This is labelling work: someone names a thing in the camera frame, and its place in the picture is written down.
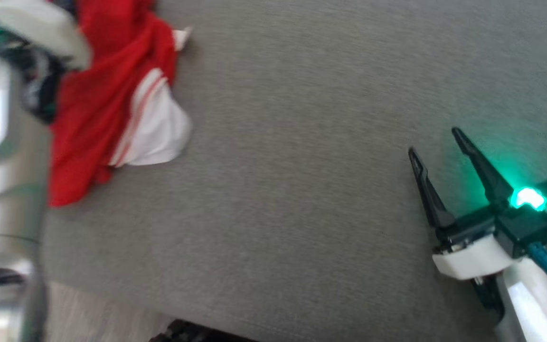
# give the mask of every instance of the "white cloth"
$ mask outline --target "white cloth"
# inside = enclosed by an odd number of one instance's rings
[[[191,28],[175,30],[176,50],[181,50]],[[130,121],[109,165],[150,165],[178,157],[191,134],[191,120],[170,91],[160,69],[153,69],[134,91]]]

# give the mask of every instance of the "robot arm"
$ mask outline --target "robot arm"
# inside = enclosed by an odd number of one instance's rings
[[[547,181],[513,189],[462,130],[452,132],[490,204],[456,219],[416,150],[409,150],[428,223],[440,242],[434,264],[444,275],[471,281],[484,307],[497,312],[500,341],[547,341]]]
[[[62,9],[0,0],[0,341],[40,341],[47,313],[39,259],[57,82],[91,52]]]

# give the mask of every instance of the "red cloth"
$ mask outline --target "red cloth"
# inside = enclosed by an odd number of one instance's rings
[[[130,100],[147,72],[174,80],[172,28],[152,0],[78,0],[80,27],[93,48],[91,69],[65,77],[58,98],[50,206],[82,199],[111,178],[109,161],[130,117]]]

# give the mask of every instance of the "red and white cloth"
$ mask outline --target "red and white cloth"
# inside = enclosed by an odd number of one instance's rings
[[[76,6],[93,65],[61,84],[51,126],[50,206],[82,199],[111,178],[113,166],[173,160],[191,131],[170,91],[189,30],[174,31],[156,17],[152,0],[78,0]]]

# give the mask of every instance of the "white plastic part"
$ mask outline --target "white plastic part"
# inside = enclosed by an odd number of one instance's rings
[[[506,308],[503,321],[495,327],[498,340],[547,342],[546,273],[530,258],[522,258],[503,270],[497,286]],[[513,312],[521,334],[508,330]]]
[[[191,32],[193,32],[193,28],[191,26],[182,30],[173,30],[172,35],[174,37],[174,50],[181,51],[185,48]]]
[[[50,2],[0,0],[0,27],[44,48],[69,69],[90,67],[90,46],[73,18]]]
[[[515,262],[492,234],[460,251],[432,255],[432,259],[440,273],[459,280],[492,275]]]

